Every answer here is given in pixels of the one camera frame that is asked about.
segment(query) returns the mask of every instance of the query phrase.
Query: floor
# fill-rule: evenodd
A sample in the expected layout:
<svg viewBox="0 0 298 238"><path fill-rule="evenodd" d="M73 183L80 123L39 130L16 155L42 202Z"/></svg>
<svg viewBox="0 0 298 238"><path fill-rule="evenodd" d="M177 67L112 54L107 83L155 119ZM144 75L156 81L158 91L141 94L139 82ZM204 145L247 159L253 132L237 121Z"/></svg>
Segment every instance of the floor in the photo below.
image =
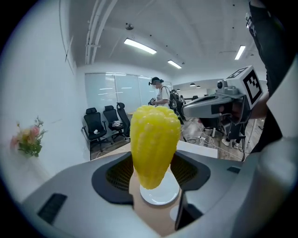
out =
<svg viewBox="0 0 298 238"><path fill-rule="evenodd" d="M259 126L263 126L263 124L264 124L264 122L262 120L260 120L260 119L257 120L257 126L256 126L254 132L252 133L251 141L250 141L250 143L247 143L248 138L251 134L252 127L253 127L253 121L254 120L249 120L249 123L247 124L246 130L245 130L245 135L246 135L245 155L246 156L248 156L248 154L252 151L254 146L258 143L259 138L262 133L262 130L259 128ZM243 153L240 152L238 147L235 146L233 148L232 142L230 142L229 146L225 146L221 142L222 138L225 138L225 137L223 137L222 134L219 132L215 132L215 137L213 138L214 142L212 145L205 145L205 144L203 144L202 140L200 141L200 139L193 138L193 137L202 136L202 137L207 138L208 142L212 143L212 140L207 137L207 136L211 136L212 130L206 130L206 131L202 132L199 129L199 127L202 128L203 125L198 124L197 119L195 119L195 118L187 118L187 121L185 121L184 125L181 126L182 134L187 139L188 142L197 144L197 145L206 146L209 148L217 149L218 150L218 158L220 158L220 159L230 159L230 160L241 161ZM99 145L97 145L92 149L92 151L90 153L91 160L93 160L99 156L102 156L106 153L109 153L109 152L111 152L127 143L128 142L124 141L123 137L118 137L115 139L115 142L112 145L102 144L103 152L100 151L100 147L99 147Z"/></svg>

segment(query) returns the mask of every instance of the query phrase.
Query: white sneaker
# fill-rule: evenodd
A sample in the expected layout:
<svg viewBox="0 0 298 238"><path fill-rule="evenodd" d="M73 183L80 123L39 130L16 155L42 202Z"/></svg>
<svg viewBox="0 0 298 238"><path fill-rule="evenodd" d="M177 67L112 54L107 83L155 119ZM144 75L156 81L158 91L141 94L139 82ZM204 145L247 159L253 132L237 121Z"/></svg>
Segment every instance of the white sneaker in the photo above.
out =
<svg viewBox="0 0 298 238"><path fill-rule="evenodd" d="M223 144L225 145L225 146L229 146L229 142L228 141L226 141L225 139L222 139L222 142L223 142Z"/></svg>

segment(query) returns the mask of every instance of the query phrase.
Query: plate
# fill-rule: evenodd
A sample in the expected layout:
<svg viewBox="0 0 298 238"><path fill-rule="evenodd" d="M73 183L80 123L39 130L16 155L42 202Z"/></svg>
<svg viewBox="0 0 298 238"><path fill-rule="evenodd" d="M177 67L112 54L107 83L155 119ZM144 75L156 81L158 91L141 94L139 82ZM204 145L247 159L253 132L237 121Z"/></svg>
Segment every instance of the plate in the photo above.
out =
<svg viewBox="0 0 298 238"><path fill-rule="evenodd" d="M174 175L166 172L158 187L155 189L146 189L140 185L140 192L146 202L153 205L165 205L177 197L179 188Z"/></svg>

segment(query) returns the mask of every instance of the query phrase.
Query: corn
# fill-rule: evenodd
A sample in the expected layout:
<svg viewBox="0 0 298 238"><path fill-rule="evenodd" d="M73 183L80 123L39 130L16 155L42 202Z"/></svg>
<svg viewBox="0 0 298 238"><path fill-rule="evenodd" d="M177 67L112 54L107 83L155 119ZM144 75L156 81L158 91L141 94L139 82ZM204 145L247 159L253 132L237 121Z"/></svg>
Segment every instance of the corn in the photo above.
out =
<svg viewBox="0 0 298 238"><path fill-rule="evenodd" d="M131 153L140 184L154 189L161 183L180 138L177 115L164 106L141 106L130 126Z"/></svg>

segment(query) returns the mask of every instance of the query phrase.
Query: white t-shirt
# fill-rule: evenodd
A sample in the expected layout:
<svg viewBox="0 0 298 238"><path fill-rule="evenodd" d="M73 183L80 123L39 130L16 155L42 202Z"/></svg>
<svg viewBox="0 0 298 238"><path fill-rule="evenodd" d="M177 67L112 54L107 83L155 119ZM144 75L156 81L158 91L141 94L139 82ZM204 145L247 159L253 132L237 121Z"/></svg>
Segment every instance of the white t-shirt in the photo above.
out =
<svg viewBox="0 0 298 238"><path fill-rule="evenodd" d="M162 100L162 99L167 99L169 101L169 95L170 95L170 90L169 88L167 88L166 86L163 86L162 89L159 89L159 92L156 96L156 100ZM166 106L167 108L169 108L168 103L165 104L158 104L158 106Z"/></svg>

